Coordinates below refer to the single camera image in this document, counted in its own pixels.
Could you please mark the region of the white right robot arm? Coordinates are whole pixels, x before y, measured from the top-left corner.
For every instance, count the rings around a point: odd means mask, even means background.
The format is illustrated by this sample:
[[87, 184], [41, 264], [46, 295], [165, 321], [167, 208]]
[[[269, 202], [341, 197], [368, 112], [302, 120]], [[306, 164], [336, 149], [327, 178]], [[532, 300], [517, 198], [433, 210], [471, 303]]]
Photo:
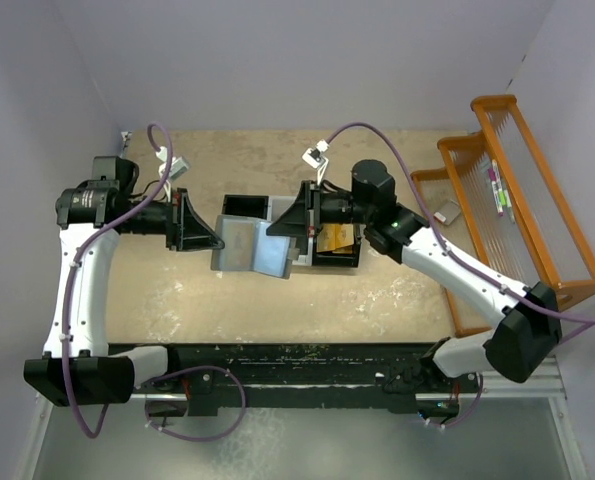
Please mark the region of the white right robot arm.
[[444, 391], [461, 375], [488, 370], [523, 383], [560, 343], [552, 288], [508, 278], [435, 233], [425, 218], [398, 203], [395, 180], [382, 162], [357, 162], [348, 191], [303, 182], [293, 204], [267, 233], [303, 245], [325, 224], [363, 226], [375, 251], [460, 296], [490, 325], [483, 333], [447, 337], [431, 347], [421, 360], [429, 389]]

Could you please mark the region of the grey card holder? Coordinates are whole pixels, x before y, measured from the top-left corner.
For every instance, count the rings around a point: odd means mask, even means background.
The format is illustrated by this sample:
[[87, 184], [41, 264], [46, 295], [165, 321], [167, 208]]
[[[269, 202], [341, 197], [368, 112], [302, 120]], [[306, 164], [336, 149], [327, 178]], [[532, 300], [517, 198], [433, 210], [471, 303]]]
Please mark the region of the grey card holder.
[[299, 256], [296, 240], [269, 235], [270, 226], [270, 221], [259, 218], [219, 215], [215, 230], [224, 247], [212, 253], [211, 269], [288, 279]]

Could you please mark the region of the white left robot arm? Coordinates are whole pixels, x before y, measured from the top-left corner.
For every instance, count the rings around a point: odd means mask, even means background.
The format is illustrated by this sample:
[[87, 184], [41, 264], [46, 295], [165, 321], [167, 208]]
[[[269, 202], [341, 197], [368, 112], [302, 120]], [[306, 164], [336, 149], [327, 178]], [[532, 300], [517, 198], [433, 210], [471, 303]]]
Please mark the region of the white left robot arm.
[[149, 381], [161, 392], [179, 387], [181, 365], [161, 346], [112, 355], [106, 306], [112, 259], [122, 234], [162, 235], [177, 252], [221, 250], [223, 240], [194, 210], [184, 188], [170, 200], [140, 207], [133, 197], [138, 166], [98, 156], [92, 177], [66, 189], [55, 206], [61, 270], [55, 313], [38, 359], [23, 377], [56, 406], [122, 404]]

